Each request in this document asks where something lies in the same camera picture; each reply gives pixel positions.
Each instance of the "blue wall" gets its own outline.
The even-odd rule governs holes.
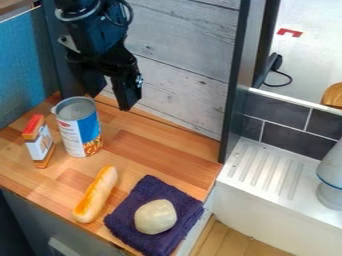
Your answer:
[[[57,90],[42,8],[0,23],[0,128]]]

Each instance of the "cabinet door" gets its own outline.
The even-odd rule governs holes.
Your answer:
[[[4,196],[36,256],[122,256],[105,243],[25,199],[5,191]]]

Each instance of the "dish towel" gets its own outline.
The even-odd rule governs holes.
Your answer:
[[[134,213],[143,204],[157,199],[169,200],[176,209],[178,220],[171,229],[163,233],[157,235],[140,233],[134,225]],[[137,183],[114,212],[105,217],[104,223],[114,236],[144,255],[166,256],[170,255],[201,217],[204,211],[202,205],[201,201],[147,175]]]

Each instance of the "tin can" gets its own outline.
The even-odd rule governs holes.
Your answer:
[[[103,145],[95,102],[87,97],[71,97],[51,109],[61,133],[64,147],[73,157],[94,155]]]

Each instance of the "cable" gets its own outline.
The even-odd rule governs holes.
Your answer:
[[[286,85],[289,85],[290,83],[292,83],[292,81],[293,81],[292,76],[290,76],[290,75],[288,75],[288,74],[285,74],[285,73],[283,73],[283,72],[280,72],[280,71],[278,71],[278,70],[272,70],[272,71],[275,72],[275,73],[278,73],[278,74],[280,74],[280,75],[283,75],[283,76],[287,77],[287,78],[289,79],[289,81],[288,81],[287,83],[284,83],[284,84],[268,84],[268,83],[264,82],[264,85],[266,85],[266,86],[268,86],[268,87],[283,87],[283,86],[286,86]]]
[[[117,23],[116,21],[112,20],[112,18],[108,15],[107,12],[104,13],[104,16],[107,18],[107,20],[114,24],[115,26],[118,26],[118,27],[125,27],[125,26],[129,26],[133,19],[134,19],[134,12],[133,12],[133,8],[132,6],[127,3],[125,0],[118,0],[119,3],[121,3],[123,6],[125,6],[127,9],[128,9],[128,12],[129,12],[129,20],[126,22],[126,23]]]

